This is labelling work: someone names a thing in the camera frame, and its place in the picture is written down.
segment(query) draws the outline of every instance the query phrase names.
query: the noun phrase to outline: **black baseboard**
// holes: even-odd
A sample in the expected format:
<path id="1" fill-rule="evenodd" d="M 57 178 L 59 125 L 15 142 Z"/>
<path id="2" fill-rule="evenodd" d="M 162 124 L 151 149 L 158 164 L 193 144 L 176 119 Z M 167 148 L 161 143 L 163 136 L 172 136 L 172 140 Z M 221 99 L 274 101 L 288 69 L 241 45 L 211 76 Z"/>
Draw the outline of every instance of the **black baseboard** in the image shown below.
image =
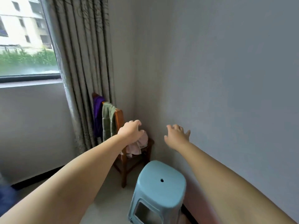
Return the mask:
<path id="1" fill-rule="evenodd" d="M 182 205 L 181 211 L 184 215 L 186 215 L 187 219 L 189 219 L 191 224 L 198 224 L 196 219 L 191 215 L 190 211 L 185 207 L 185 205 Z"/>
<path id="2" fill-rule="evenodd" d="M 19 183 L 13 184 L 11 187 L 14 188 L 15 190 L 20 190 L 22 188 L 26 188 L 32 184 L 38 183 L 42 180 L 45 180 L 47 178 L 50 178 L 52 175 L 54 175 L 57 171 L 59 171 L 61 167 L 55 168 L 53 170 L 47 171 L 45 173 L 39 174 L 37 176 L 34 176 L 32 178 L 29 178 L 27 180 L 21 181 Z"/>

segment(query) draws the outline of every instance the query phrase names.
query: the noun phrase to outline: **building facade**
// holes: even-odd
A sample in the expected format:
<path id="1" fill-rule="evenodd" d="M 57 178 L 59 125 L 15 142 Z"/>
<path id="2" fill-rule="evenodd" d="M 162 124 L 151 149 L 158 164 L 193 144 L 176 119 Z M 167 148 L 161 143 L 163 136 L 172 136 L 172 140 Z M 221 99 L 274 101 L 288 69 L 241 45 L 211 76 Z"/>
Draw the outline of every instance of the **building facade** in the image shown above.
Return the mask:
<path id="1" fill-rule="evenodd" d="M 0 49 L 13 47 L 31 53 L 52 49 L 39 0 L 1 0 Z"/>

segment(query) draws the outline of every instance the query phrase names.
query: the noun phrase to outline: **curtain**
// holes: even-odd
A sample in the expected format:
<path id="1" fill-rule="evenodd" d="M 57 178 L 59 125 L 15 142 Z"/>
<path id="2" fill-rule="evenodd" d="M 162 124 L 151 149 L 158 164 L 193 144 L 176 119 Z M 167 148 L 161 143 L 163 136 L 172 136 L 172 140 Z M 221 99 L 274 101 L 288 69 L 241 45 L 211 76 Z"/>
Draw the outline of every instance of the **curtain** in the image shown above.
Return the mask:
<path id="1" fill-rule="evenodd" d="M 114 103 L 108 0 L 42 0 L 76 137 L 76 155 L 97 145 L 92 93 Z"/>

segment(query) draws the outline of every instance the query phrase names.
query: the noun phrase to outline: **vegetation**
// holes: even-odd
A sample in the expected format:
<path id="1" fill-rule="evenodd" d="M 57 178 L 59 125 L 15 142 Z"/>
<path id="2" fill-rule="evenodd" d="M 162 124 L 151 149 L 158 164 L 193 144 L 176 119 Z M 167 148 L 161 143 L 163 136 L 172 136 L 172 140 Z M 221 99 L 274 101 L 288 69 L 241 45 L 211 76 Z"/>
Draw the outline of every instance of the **vegetation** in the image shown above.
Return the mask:
<path id="1" fill-rule="evenodd" d="M 0 53 L 0 66 L 54 66 L 57 65 L 55 53 L 51 50 L 43 49 L 35 54 L 28 54 L 21 51 L 4 51 Z"/>

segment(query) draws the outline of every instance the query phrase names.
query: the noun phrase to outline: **person's left hand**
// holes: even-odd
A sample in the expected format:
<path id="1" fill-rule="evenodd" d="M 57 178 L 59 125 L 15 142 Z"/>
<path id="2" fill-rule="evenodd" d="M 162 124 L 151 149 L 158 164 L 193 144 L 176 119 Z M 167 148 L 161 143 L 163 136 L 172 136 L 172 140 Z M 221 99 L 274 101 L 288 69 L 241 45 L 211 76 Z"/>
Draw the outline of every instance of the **person's left hand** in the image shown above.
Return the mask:
<path id="1" fill-rule="evenodd" d="M 122 136 L 126 141 L 126 145 L 136 142 L 144 133 L 144 130 L 138 130 L 138 126 L 141 126 L 139 120 L 131 120 L 126 122 L 123 127 L 118 131 L 118 135 Z"/>

